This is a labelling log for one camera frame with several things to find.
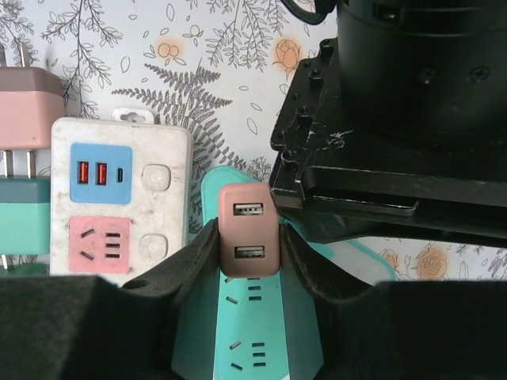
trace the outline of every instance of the white button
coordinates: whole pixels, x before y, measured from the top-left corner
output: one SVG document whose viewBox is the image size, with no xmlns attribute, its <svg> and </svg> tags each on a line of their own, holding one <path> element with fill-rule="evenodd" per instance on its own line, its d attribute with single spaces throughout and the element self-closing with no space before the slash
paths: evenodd
<svg viewBox="0 0 507 380">
<path fill-rule="evenodd" d="M 163 192 L 171 183 L 171 171 L 164 165 L 148 165 L 143 171 L 143 183 L 152 192 Z"/>
<path fill-rule="evenodd" d="M 166 257 L 167 245 L 164 235 L 144 235 L 141 239 L 141 256 L 149 261 L 160 261 Z"/>
</svg>

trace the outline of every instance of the wallpaper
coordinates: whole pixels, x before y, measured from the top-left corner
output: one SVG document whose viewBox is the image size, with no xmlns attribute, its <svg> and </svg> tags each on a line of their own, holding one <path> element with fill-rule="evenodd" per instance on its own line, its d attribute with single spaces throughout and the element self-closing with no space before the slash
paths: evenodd
<svg viewBox="0 0 507 380">
<path fill-rule="evenodd" d="M 0 0 L 8 64 L 20 64 L 16 46 L 24 42 L 33 66 L 61 77 L 67 115 L 109 120 L 120 106 L 147 108 L 157 123 L 193 133 L 191 234 L 202 227 L 200 180 L 210 168 L 231 165 L 269 178 L 269 137 L 298 62 L 336 33 L 335 15 L 310 26 L 280 0 Z M 37 166 L 40 175 L 50 173 L 48 151 L 37 152 Z M 17 152 L 15 170 L 25 168 Z M 504 249 L 361 241 L 400 279 L 507 276 Z"/>
</svg>

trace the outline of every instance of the teal plug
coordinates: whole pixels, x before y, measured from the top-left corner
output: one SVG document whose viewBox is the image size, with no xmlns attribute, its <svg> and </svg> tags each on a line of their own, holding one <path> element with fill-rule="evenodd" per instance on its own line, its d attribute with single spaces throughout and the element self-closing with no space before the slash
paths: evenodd
<svg viewBox="0 0 507 380">
<path fill-rule="evenodd" d="M 0 177 L 0 255 L 49 253 L 49 177 L 35 178 L 35 157 L 27 154 L 28 176 L 13 175 L 12 151 L 4 153 L 5 176 Z"/>
</svg>

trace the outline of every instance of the pink plug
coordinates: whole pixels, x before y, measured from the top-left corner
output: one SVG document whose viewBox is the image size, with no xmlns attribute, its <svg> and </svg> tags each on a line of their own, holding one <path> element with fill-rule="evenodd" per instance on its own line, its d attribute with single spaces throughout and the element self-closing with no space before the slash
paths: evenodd
<svg viewBox="0 0 507 380">
<path fill-rule="evenodd" d="M 37 150 L 51 146 L 51 127 L 65 116 L 59 78 L 30 67 L 29 52 L 20 44 L 22 67 L 8 67 L 0 44 L 0 150 Z"/>
<path fill-rule="evenodd" d="M 227 184 L 220 190 L 220 267 L 226 276 L 274 276 L 280 268 L 278 233 L 267 184 Z"/>
</svg>

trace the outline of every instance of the blue outlet panel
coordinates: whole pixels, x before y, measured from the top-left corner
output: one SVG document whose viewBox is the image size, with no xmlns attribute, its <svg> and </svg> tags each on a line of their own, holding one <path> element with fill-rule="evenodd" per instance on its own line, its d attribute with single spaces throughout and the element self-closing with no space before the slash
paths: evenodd
<svg viewBox="0 0 507 380">
<path fill-rule="evenodd" d="M 129 146 L 75 143 L 71 146 L 71 200 L 79 203 L 129 204 L 132 198 L 132 160 Z M 86 175 L 82 176 L 86 163 Z M 105 165 L 99 184 L 99 165 Z"/>
</svg>

